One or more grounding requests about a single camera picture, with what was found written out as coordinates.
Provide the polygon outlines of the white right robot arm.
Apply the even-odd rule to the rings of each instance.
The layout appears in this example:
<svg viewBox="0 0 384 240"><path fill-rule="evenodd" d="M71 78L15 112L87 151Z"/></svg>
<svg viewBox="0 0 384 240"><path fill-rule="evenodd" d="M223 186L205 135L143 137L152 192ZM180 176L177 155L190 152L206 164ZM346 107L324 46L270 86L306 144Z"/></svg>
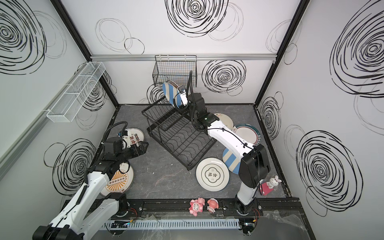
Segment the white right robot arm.
<svg viewBox="0 0 384 240"><path fill-rule="evenodd" d="M240 159L239 177L242 181L235 199L235 206L240 215L247 215L253 210L256 192L261 191L262 181L271 170L266 148L249 143L227 128L219 117L207 111L204 98L194 93L193 72L189 72L186 86L178 88L182 104L177 110L188 112L191 124L200 132L216 139L237 158Z"/></svg>

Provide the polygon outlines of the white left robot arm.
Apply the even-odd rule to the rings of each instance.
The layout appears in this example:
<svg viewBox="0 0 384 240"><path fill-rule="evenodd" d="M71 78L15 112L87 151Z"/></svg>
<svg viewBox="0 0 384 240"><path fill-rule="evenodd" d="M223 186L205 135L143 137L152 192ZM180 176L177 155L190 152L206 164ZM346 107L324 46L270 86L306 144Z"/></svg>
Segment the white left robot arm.
<svg viewBox="0 0 384 240"><path fill-rule="evenodd" d="M125 217L131 211L125 194L110 193L89 212L121 164L128 164L130 159L147 152L147 142L130 145L124 140L127 126L126 121L121 121L107 128L102 138L103 152L85 171L80 189L49 225L37 228L34 240L89 240L111 217Z"/></svg>

